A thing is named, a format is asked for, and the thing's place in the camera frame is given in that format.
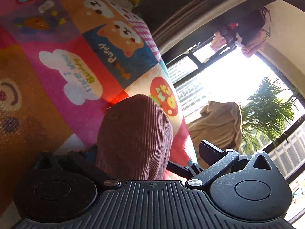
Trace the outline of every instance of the palm tree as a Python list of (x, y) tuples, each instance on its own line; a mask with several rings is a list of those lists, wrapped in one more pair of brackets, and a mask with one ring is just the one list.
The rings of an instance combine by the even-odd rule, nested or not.
[(264, 77), (263, 81), (252, 96), (249, 103), (241, 107), (242, 113), (242, 152), (251, 155), (261, 148), (259, 139), (265, 142), (277, 139), (293, 121), (293, 107), (296, 107), (298, 93), (286, 101), (277, 95), (287, 90), (280, 79), (271, 80)]

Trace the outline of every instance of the crosshair symbol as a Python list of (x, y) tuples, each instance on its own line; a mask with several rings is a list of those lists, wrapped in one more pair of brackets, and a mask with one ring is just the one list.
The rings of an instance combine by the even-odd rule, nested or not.
[(156, 186), (158, 186), (158, 184), (156, 184), (156, 183), (151, 183), (151, 184), (150, 184), (150, 187), (153, 187), (153, 188), (154, 188), (154, 187), (156, 187)]

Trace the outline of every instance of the pink garment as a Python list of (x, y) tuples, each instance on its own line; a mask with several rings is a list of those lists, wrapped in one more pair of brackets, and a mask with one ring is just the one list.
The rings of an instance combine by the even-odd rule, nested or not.
[(162, 180), (173, 128), (148, 96), (135, 95), (107, 109), (97, 137), (96, 166), (120, 180)]
[(222, 48), (226, 43), (226, 39), (220, 35), (219, 32), (214, 33), (215, 38), (212, 40), (210, 45), (211, 49), (214, 52), (217, 52), (220, 48)]
[(242, 54), (247, 58), (255, 54), (259, 49), (263, 48), (267, 42), (267, 34), (264, 31), (259, 31), (254, 39), (252, 39), (247, 45), (242, 46)]

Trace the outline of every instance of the cartoon print fabric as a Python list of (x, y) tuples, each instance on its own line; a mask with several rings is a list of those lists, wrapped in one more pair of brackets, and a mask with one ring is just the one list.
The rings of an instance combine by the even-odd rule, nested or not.
[(108, 0), (0, 3), (0, 214), (40, 151), (64, 152), (71, 139), (91, 146), (105, 110), (135, 94), (149, 95), (169, 118), (170, 160), (196, 161), (175, 89), (140, 17)]

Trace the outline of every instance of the striped fabric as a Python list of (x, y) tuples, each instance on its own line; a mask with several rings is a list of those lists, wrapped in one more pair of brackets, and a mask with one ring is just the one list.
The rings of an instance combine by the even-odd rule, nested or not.
[(159, 49), (157, 48), (155, 41), (153, 40), (150, 30), (144, 22), (130, 22), (132, 24), (133, 29), (141, 36), (141, 38), (145, 41), (147, 46), (150, 48), (152, 53), (158, 62), (161, 61), (161, 54), (159, 53)]
[(96, 166), (120, 180), (162, 180), (173, 129), (148, 96), (135, 95), (107, 109), (97, 138)]

